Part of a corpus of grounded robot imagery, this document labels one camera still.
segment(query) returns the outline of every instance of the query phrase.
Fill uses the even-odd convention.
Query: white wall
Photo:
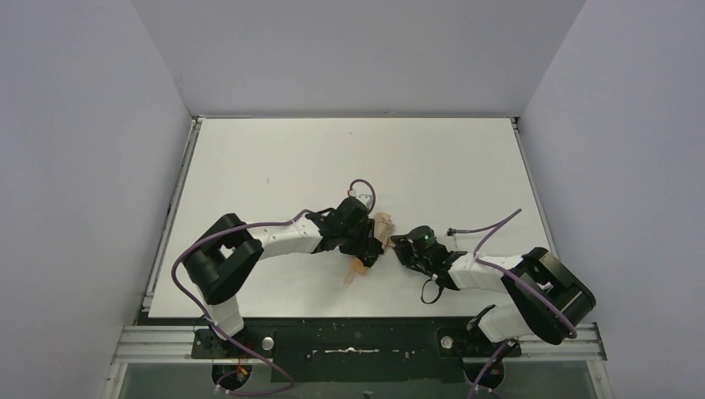
[[[584,3],[132,1],[194,114],[298,116],[517,116]]]
[[[0,396],[97,397],[189,113],[129,0],[0,6]]]
[[[619,398],[703,397],[705,2],[588,0],[520,119]]]

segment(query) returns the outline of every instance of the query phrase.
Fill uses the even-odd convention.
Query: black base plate
[[[388,382],[409,379],[465,381],[461,356],[489,357],[496,345],[466,331],[470,318],[310,318],[245,319],[239,342],[287,370],[299,382]],[[441,347],[441,337],[456,345]],[[262,339],[274,349],[264,351]],[[242,352],[215,338],[208,329],[196,332],[193,358],[236,358]],[[513,351],[510,356],[519,356]],[[286,382],[272,373],[273,382]]]

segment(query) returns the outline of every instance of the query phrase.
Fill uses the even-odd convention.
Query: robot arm
[[[453,235],[450,229],[446,237],[437,238],[431,228],[421,226],[409,234],[392,236],[392,242],[402,264],[435,281],[439,295],[444,288],[456,291],[478,288],[511,296],[513,303],[487,309],[476,321],[476,327],[491,342],[535,334],[558,345],[569,336],[569,331],[540,300],[509,278],[507,272],[487,264],[517,276],[573,325],[594,308],[594,295],[547,249],[534,248],[524,255],[476,258],[466,251],[454,250]]]
[[[225,333],[235,335],[244,327],[236,293],[255,264],[273,256],[315,254],[339,248],[371,267],[382,254],[382,243],[373,237],[374,219],[362,202],[366,196],[349,196],[336,209],[306,212],[290,224],[243,229],[201,245],[184,261],[213,320]],[[201,238],[244,225],[236,214],[218,219]],[[231,249],[225,256],[221,248]]]

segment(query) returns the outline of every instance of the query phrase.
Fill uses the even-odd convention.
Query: screw
[[[453,338],[448,337],[447,335],[441,338],[441,346],[445,349],[451,349],[453,347]]]
[[[271,351],[274,347],[274,340],[271,337],[264,337],[262,340],[262,349],[265,351]]]

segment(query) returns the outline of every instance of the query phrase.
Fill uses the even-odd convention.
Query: white table
[[[170,278],[176,257],[220,216],[287,220],[301,209],[338,206],[355,178],[372,182],[375,210],[395,234],[422,224],[495,223],[521,207],[483,253],[522,254],[548,239],[509,119],[206,119],[198,135],[158,274],[151,318],[193,318],[199,309]],[[364,192],[364,186],[358,192]],[[472,251],[481,234],[458,239]],[[349,257],[337,251],[291,254],[257,263],[238,293],[243,317],[434,317],[474,315],[509,297],[446,290],[419,300],[426,276],[403,268],[390,249],[343,286]],[[178,276],[197,293],[183,266]],[[435,285],[426,297],[436,294]]]

